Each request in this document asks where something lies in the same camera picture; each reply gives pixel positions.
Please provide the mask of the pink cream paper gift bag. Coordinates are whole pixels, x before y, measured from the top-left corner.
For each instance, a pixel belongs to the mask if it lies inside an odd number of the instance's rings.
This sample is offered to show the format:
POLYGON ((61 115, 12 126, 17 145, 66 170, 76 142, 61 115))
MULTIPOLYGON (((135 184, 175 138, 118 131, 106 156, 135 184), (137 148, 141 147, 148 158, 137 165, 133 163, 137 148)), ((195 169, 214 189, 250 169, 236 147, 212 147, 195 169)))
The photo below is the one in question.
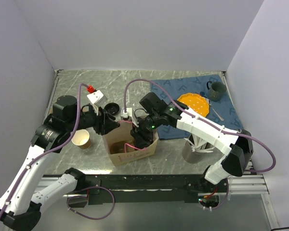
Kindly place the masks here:
POLYGON ((119 121, 120 126, 102 136, 106 153, 115 166, 146 158, 155 154, 159 140, 158 133, 153 132, 153 143, 145 148, 138 148, 131 136, 132 122, 119 121))

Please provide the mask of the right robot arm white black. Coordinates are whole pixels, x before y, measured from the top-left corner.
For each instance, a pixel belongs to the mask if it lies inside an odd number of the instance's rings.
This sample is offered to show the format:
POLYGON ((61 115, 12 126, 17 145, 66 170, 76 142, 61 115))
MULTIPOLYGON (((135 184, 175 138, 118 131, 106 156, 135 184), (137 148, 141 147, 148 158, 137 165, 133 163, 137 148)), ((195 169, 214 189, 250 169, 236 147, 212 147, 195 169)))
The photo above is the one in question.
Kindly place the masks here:
POLYGON ((201 138, 223 154, 219 161, 205 170, 201 180, 203 190, 212 192, 221 180, 243 175, 253 153, 249 132, 220 126, 179 101, 166 104, 153 92, 145 95, 140 105, 148 115, 137 120, 131 129, 137 148, 148 147, 153 142, 153 131, 159 126, 171 126, 201 138))

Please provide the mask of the brown paper coffee cup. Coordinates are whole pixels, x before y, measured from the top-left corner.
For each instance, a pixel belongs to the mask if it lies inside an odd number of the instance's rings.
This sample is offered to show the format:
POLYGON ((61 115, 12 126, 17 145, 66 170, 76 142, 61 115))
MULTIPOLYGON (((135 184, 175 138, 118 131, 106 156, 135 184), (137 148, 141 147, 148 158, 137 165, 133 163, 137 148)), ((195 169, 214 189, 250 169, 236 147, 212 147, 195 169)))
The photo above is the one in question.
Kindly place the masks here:
POLYGON ((71 141, 80 149, 88 149, 91 146, 90 134, 85 129, 77 130, 71 141))

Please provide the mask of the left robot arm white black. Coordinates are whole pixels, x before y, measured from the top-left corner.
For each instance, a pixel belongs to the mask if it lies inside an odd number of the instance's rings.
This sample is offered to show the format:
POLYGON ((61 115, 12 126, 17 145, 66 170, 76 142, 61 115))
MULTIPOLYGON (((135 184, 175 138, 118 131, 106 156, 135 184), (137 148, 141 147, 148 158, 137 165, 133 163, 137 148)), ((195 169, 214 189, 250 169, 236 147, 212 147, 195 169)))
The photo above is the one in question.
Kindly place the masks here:
POLYGON ((102 107, 87 105, 83 112, 76 97, 65 95, 53 104, 53 112, 36 129, 26 159, 12 184, 0 198, 0 222, 14 231, 30 231, 42 213, 63 195, 81 193, 86 175, 70 168, 52 185, 35 192, 45 170, 69 143, 77 130, 93 128, 106 135, 119 127, 115 117, 102 107))

